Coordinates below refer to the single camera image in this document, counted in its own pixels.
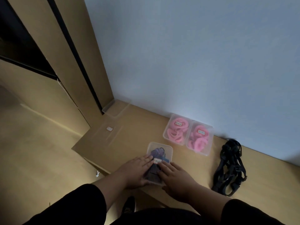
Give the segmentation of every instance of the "white wall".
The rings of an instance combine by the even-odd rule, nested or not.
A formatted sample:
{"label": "white wall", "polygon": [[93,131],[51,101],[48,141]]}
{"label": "white wall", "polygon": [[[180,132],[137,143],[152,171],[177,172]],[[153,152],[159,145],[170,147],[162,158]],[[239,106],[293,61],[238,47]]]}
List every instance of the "white wall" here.
{"label": "white wall", "polygon": [[115,97],[300,165],[300,0],[85,0]]}

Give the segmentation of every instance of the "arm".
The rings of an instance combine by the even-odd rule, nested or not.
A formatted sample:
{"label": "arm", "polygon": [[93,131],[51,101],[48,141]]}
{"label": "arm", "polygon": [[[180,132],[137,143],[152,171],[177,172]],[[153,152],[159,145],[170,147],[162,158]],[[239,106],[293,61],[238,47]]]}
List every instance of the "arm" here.
{"label": "arm", "polygon": [[152,166],[153,156],[136,157],[123,164],[114,173],[95,181],[106,202],[107,211],[124,189],[136,189],[149,182],[143,179],[145,172]]}
{"label": "arm", "polygon": [[165,182],[163,190],[174,199],[190,204],[200,215],[217,224],[244,222],[245,224],[282,224],[261,210],[240,200],[232,200],[199,185],[176,163],[159,163],[163,172],[159,176]]}
{"label": "arm", "polygon": [[200,215],[217,223],[221,221],[222,210],[230,200],[204,186],[199,185],[185,170],[176,163],[162,162],[163,172],[159,176],[165,182],[163,190],[175,200],[191,205]]}
{"label": "arm", "polygon": [[106,212],[122,190],[148,183],[144,173],[152,166],[152,156],[137,157],[93,184],[84,184],[33,216],[25,224],[104,224]]}

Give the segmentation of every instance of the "floor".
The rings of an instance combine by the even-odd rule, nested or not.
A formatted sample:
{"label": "floor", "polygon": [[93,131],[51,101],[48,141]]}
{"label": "floor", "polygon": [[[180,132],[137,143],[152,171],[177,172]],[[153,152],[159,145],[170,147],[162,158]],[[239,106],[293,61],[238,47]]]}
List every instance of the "floor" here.
{"label": "floor", "polygon": [[[22,224],[78,186],[96,181],[96,170],[72,146],[80,136],[25,109],[0,86],[0,224]],[[129,195],[139,209],[159,203],[124,191],[105,224],[120,215]]]}

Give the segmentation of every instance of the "black door edge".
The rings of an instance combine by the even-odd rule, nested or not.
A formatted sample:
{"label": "black door edge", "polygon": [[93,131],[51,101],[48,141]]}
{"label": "black door edge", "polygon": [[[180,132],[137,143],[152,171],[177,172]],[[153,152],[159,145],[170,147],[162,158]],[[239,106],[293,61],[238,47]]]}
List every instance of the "black door edge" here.
{"label": "black door edge", "polygon": [[68,31],[68,29],[66,27],[66,24],[65,24],[65,22],[64,22],[64,20],[62,18],[62,15],[60,14],[60,12],[58,10],[58,7],[57,7],[57,5],[55,3],[55,0],[47,0],[47,1],[48,1],[49,5],[50,5],[50,7],[52,9],[52,12],[53,12],[53,14],[54,14],[57,22],[58,22],[58,25],[60,26],[60,28],[62,30],[62,33],[64,34],[64,37],[65,37],[65,39],[66,39],[66,41],[67,41],[67,43],[68,43],[68,45],[69,45],[69,47],[70,47],[70,49],[71,49],[71,51],[73,53],[73,56],[74,56],[74,58],[75,58],[75,60],[76,60],[76,62],[78,64],[78,66],[79,66],[79,68],[81,70],[81,73],[82,73],[82,75],[83,75],[83,77],[84,77],[84,79],[85,79],[85,81],[86,81],[86,83],[87,83],[87,85],[88,85],[88,87],[89,87],[89,89],[90,89],[93,97],[94,97],[94,100],[95,100],[98,108],[100,109],[101,114],[103,114],[103,112],[102,112],[102,106],[100,104],[100,101],[99,101],[99,99],[97,97],[97,94],[96,94],[96,92],[95,92],[95,90],[94,90],[94,88],[92,86],[92,83],[91,83],[91,81],[90,81],[90,79],[88,77],[88,74],[87,74],[87,72],[86,72],[86,70],[84,68],[84,65],[83,65],[83,63],[82,63],[82,61],[81,61],[81,59],[79,57],[77,49],[76,49],[76,47],[75,47],[75,45],[73,43],[73,40],[72,40],[72,38],[71,38],[71,36],[69,34],[69,31]]}

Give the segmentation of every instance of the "black sleeve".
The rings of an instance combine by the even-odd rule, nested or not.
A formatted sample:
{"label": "black sleeve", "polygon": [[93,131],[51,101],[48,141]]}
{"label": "black sleeve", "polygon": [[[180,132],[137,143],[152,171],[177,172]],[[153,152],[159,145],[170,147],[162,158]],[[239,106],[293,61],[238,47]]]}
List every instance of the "black sleeve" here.
{"label": "black sleeve", "polygon": [[228,201],[222,211],[221,224],[283,224],[277,219],[268,216],[258,208],[252,207],[243,201],[233,199]]}
{"label": "black sleeve", "polygon": [[106,219],[103,194],[93,184],[85,184],[33,216],[29,224],[99,224]]}

